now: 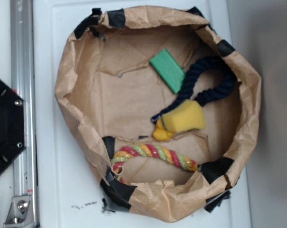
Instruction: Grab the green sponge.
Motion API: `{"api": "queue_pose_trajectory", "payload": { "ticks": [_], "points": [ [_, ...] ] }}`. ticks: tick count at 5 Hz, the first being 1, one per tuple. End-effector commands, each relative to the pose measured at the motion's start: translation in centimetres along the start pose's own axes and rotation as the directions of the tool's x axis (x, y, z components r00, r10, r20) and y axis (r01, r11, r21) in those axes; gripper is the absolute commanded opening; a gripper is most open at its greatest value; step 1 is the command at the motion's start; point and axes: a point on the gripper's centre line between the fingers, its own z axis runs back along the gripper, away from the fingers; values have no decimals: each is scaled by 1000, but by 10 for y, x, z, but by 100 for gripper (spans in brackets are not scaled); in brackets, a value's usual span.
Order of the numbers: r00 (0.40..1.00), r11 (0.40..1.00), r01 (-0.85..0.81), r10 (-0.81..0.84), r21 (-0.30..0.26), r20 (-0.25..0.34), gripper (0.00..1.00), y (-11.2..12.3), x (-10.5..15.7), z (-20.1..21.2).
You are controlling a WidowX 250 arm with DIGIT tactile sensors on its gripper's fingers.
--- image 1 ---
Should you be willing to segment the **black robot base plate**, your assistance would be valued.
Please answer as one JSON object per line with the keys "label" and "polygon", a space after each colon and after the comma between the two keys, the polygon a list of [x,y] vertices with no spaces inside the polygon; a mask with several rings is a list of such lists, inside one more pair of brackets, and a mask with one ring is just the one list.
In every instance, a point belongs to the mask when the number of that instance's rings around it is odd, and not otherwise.
{"label": "black robot base plate", "polygon": [[25,149],[24,100],[0,80],[0,175]]}

